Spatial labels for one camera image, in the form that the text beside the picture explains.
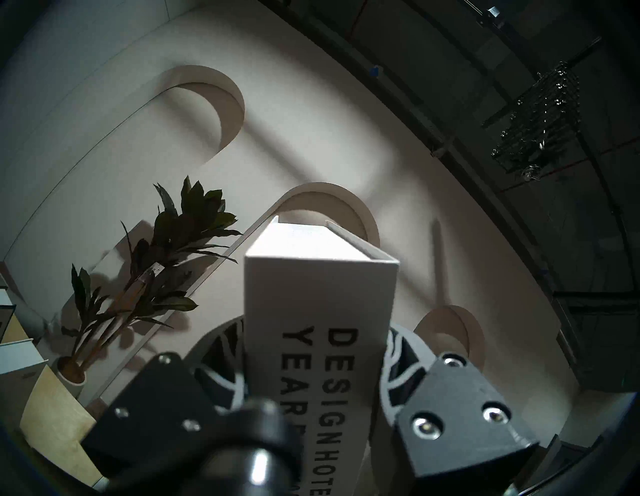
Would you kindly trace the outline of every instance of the white wall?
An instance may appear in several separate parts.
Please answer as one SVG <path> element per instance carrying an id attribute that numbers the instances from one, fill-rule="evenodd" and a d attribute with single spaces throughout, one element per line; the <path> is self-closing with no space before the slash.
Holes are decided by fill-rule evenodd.
<path id="1" fill-rule="evenodd" d="M 556 344 L 559 322 L 548 301 L 453 176 L 337 62 L 255 0 L 219 1 L 161 26 L 158 18 L 154 22 L 159 27 L 148 29 L 135 42 L 135 36 L 122 41 L 105 35 L 95 48 L 78 47 L 86 30 L 57 35 L 64 26 L 87 24 L 81 22 L 90 18 L 85 8 L 63 3 L 49 12 L 0 81 L 0 129 L 11 129 L 10 138 L 0 133 L 0 208 L 11 213 L 0 220 L 0 253 L 7 253 L 5 261 L 28 303 L 46 312 L 56 308 L 60 299 L 70 296 L 65 274 L 72 262 L 99 260 L 110 250 L 120 239 L 118 222 L 123 215 L 130 223 L 153 217 L 153 180 L 160 180 L 175 196 L 181 184 L 178 176 L 186 171 L 205 188 L 222 188 L 228 210 L 240 219 L 240 230 L 258 222 L 290 189 L 330 182 L 364 202 L 378 225 L 381 247 L 402 262 L 394 321 L 415 328 L 441 301 L 469 310 L 485 333 L 484 373 L 489 380 L 544 444 L 560 431 L 577 384 Z M 98 15 L 92 12 L 95 19 Z M 116 24 L 105 29 L 114 33 L 128 32 L 128 23 L 155 19 L 142 8 L 127 16 L 115 11 L 110 15 Z M 47 37 L 60 40 L 56 52 L 47 51 Z M 80 59 L 85 51 L 93 55 L 88 57 L 93 65 L 82 74 L 73 75 L 68 65 L 55 65 L 57 60 L 73 59 L 76 51 Z M 43 64 L 50 73 L 59 70 L 73 77 L 65 84 L 56 79 L 43 84 Z M 243 100 L 239 103 L 245 110 L 244 126 L 226 148 L 204 164 L 186 165 L 171 157 L 179 169 L 171 176 L 165 175 L 164 161 L 147 187 L 142 187 L 144 180 L 139 183 L 141 196 L 131 204 L 131 195 L 116 181 L 99 185 L 111 199 L 99 211 L 92 207 L 95 199 L 77 188 L 61 195 L 58 191 L 66 183 L 80 180 L 78 169 L 54 189 L 76 163 L 67 160 L 69 150 L 87 153 L 98 141 L 89 144 L 87 129 L 98 129 L 114 109 L 126 114 L 123 108 L 131 95 L 180 65 L 216 69 L 239 89 L 241 95 L 234 96 Z M 47 94 L 43 108 L 31 104 L 41 92 Z M 125 117 L 135 108 L 129 110 Z M 19 125 L 12 129 L 14 121 Z M 153 136 L 145 139 L 145 145 L 153 143 Z M 160 153 L 159 145 L 151 146 L 150 153 Z M 180 153 L 180 145 L 175 148 Z M 108 153 L 103 163 L 105 168 L 115 166 L 108 165 Z M 118 181 L 137 177 L 136 167 L 119 169 Z M 52 190 L 47 212 L 38 211 L 29 221 Z M 81 213 L 74 221 L 82 222 L 81 231 L 73 229 L 64 213 L 69 203 Z M 126 212 L 114 205 L 127 205 Z M 46 223 L 39 220 L 43 215 Z M 36 243 L 56 248 L 35 250 Z M 238 275 L 234 268 L 225 272 L 226 265 L 194 293 L 201 307 L 179 317 L 182 332 L 162 335 L 163 348 L 183 352 L 206 331 L 240 313 Z M 207 288 L 214 280 L 235 288 L 237 308 L 225 306 L 216 291 Z M 153 341 L 159 349 L 157 336 Z"/>
<path id="2" fill-rule="evenodd" d="M 590 447 L 600 435 L 615 429 L 626 414 L 636 393 L 605 393 L 585 390 L 575 399 L 560 440 Z"/>

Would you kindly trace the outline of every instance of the ceiling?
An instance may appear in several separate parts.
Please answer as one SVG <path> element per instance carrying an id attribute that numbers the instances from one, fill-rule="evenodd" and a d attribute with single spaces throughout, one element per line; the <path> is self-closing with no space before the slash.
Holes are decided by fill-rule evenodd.
<path id="1" fill-rule="evenodd" d="M 580 384 L 640 390 L 634 2 L 262 2 L 366 84 L 492 217 L 560 317 L 558 342 Z M 492 150 L 515 102 L 560 61 L 579 78 L 581 123 L 527 182 Z"/>

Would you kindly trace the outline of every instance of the plant pot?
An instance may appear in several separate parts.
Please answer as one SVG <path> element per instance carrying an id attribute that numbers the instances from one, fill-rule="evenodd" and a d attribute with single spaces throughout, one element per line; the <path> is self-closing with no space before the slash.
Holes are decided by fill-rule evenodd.
<path id="1" fill-rule="evenodd" d="M 64 377 L 64 375 L 62 375 L 62 372 L 60 371 L 59 364 L 62 361 L 62 366 L 64 366 L 65 362 L 70 359 L 70 356 L 61 356 L 60 358 L 58 358 L 56 360 L 56 363 L 54 364 L 54 372 L 56 374 L 56 377 L 60 379 L 60 382 L 64 384 L 65 388 L 67 388 L 67 390 L 73 395 L 74 398 L 77 398 L 78 396 L 80 396 L 80 393 L 84 385 L 86 384 L 86 374 L 82 372 L 83 381 L 80 383 L 70 381 L 69 379 Z"/>

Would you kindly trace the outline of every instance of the potted plant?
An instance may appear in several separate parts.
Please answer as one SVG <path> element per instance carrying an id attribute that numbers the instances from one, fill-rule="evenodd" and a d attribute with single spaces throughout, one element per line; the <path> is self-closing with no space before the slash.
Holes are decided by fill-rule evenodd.
<path id="1" fill-rule="evenodd" d="M 128 326 L 144 321 L 170 327 L 157 317 L 168 310 L 188 312 L 198 306 L 186 297 L 186 291 L 180 289 L 191 276 L 181 266 L 190 254 L 235 262 L 209 251 L 211 248 L 227 248 L 208 243 L 212 237 L 241 234 L 227 229 L 236 222 L 236 216 L 225 212 L 222 190 L 205 194 L 200 182 L 191 187 L 187 176 L 181 192 L 182 213 L 178 214 L 166 190 L 159 184 L 154 186 L 160 194 L 164 211 L 158 212 L 151 242 L 140 239 L 133 249 L 129 233 L 122 224 L 129 246 L 130 277 L 107 310 L 101 312 L 109 296 L 101 296 L 100 287 L 92 292 L 86 270 L 81 268 L 78 273 L 72 266 L 71 282 L 80 325 L 73 329 L 62 327 L 63 334 L 76 340 L 71 354 L 58 359 L 56 374 L 76 397 L 86 382 L 86 370 Z"/>

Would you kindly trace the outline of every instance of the white box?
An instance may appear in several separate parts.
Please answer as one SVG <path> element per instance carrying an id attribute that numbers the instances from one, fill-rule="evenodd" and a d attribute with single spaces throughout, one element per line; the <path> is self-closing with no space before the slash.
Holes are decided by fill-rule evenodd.
<path id="1" fill-rule="evenodd" d="M 17 429 L 33 387 L 46 364 L 32 339 L 0 344 L 0 420 Z"/>
<path id="2" fill-rule="evenodd" d="M 398 267 L 330 222 L 276 217 L 246 252 L 249 393 L 277 401 L 303 433 L 304 472 L 294 494 L 349 496 L 355 489 Z"/>
<path id="3" fill-rule="evenodd" d="M 4 337 L 4 332 L 14 311 L 15 305 L 11 302 L 9 295 L 4 289 L 0 289 L 0 341 Z"/>

